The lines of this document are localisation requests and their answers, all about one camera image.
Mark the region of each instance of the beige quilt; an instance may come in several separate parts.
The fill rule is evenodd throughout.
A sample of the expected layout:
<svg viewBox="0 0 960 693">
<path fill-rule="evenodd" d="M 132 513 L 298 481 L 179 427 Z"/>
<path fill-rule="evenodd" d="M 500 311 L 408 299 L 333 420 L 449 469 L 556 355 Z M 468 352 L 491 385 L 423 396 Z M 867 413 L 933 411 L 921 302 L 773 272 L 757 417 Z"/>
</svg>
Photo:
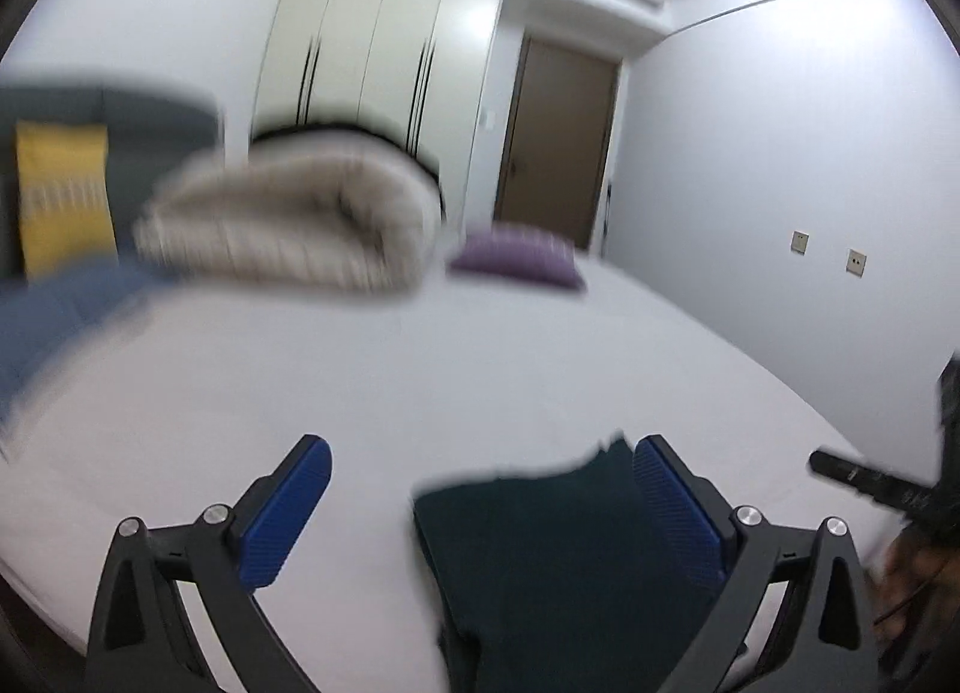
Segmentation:
<svg viewBox="0 0 960 693">
<path fill-rule="evenodd" d="M 268 140 L 243 164 L 193 158 L 158 188 L 138 251 L 195 273 L 345 290 L 424 275 L 440 193 L 390 143 L 349 130 Z"/>
</svg>

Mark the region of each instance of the mattress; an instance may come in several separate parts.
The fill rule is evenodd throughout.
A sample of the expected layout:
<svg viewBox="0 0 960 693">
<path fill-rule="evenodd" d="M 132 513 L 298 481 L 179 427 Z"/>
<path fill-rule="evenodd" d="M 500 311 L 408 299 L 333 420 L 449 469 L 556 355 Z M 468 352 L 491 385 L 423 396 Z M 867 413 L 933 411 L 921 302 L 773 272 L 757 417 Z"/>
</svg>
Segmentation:
<svg viewBox="0 0 960 693">
<path fill-rule="evenodd" d="M 0 573 L 82 649 L 120 519 L 181 524 L 231 503 L 308 432 L 330 443 L 333 479 L 257 600 L 325 693 L 446 690 L 414 490 L 570 468 L 616 431 L 630 444 L 663 434 L 733 506 L 773 522 L 842 516 L 861 557 L 877 553 L 890 515 L 805 471 L 818 446 L 856 454 L 840 434 L 651 290 L 579 264 L 585 295 L 448 278 L 440 263 L 409 295 L 154 293 L 23 399 L 16 456 L 0 463 Z M 219 684 L 242 690 L 186 600 Z M 772 595 L 740 667 L 775 609 Z"/>
</svg>

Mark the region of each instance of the door frame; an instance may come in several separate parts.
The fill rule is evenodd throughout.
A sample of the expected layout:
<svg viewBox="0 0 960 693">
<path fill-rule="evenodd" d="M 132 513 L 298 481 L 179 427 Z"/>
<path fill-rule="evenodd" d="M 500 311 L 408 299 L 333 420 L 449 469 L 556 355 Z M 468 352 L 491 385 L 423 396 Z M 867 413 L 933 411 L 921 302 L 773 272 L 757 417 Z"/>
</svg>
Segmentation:
<svg viewBox="0 0 960 693">
<path fill-rule="evenodd" d="M 503 211 L 503 194 L 507 188 L 507 172 L 508 168 L 510 167 L 512 147 L 514 146 L 514 131 L 515 126 L 517 125 L 517 111 L 520 109 L 520 97 L 523 92 L 523 76 L 526 73 L 527 57 L 530 54 L 530 44 L 534 42 L 544 44 L 545 46 L 556 47 L 557 49 L 566 49 L 569 52 L 575 52 L 584 56 L 593 57 L 594 59 L 610 62 L 610 64 L 616 67 L 613 85 L 611 85 L 610 109 L 608 110 L 607 114 L 607 125 L 604 129 L 603 156 L 601 157 L 597 166 L 596 181 L 593 185 L 592 205 L 590 206 L 592 218 L 590 219 L 589 234 L 587 234 L 587 249 L 584 249 L 585 251 L 589 251 L 589 244 L 592 242 L 594 228 L 596 226 L 597 213 L 600 208 L 600 197 L 603 193 L 604 180 L 607 177 L 608 159 L 610 159 L 610 143 L 613 139 L 613 124 L 614 119 L 616 118 L 617 95 L 620 89 L 620 83 L 623 80 L 623 61 L 621 60 L 620 62 L 613 62 L 611 60 L 605 60 L 603 57 L 598 57 L 596 54 L 585 52 L 584 50 L 579 49 L 579 47 L 570 46 L 570 44 L 562 41 L 555 41 L 546 37 L 539 37 L 538 35 L 533 35 L 528 31 L 523 33 L 523 43 L 520 46 L 520 60 L 517 62 L 517 75 L 514 79 L 514 94 L 512 95 L 510 102 L 510 115 L 507 117 L 507 136 L 503 143 L 503 156 L 500 158 L 500 177 L 496 184 L 496 201 L 494 201 L 493 204 L 493 221 L 500 220 L 500 215 Z"/>
</svg>

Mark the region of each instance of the brown door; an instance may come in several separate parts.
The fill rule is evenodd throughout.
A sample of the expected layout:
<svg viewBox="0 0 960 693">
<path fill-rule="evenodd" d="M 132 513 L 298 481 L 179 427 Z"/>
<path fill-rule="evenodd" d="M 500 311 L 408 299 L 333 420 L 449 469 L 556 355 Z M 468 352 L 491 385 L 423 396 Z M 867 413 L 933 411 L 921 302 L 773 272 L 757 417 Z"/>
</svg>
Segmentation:
<svg viewBox="0 0 960 693">
<path fill-rule="evenodd" d="M 528 38 L 494 216 L 585 249 L 600 196 L 618 66 Z"/>
</svg>

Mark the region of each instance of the blue rubber pad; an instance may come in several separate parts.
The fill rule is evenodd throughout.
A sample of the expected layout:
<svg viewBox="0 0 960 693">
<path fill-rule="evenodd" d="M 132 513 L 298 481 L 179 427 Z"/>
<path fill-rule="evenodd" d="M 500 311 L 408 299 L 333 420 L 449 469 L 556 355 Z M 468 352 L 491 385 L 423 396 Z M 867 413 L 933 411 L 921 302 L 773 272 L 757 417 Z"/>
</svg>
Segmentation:
<svg viewBox="0 0 960 693">
<path fill-rule="evenodd" d="M 634 481 L 685 576 L 698 586 L 719 590 L 727 580 L 720 535 L 680 477 L 647 439 L 634 450 Z"/>
<path fill-rule="evenodd" d="M 317 439 L 240 538 L 237 574 L 250 591 L 271 584 L 330 483 L 333 456 Z"/>
</svg>

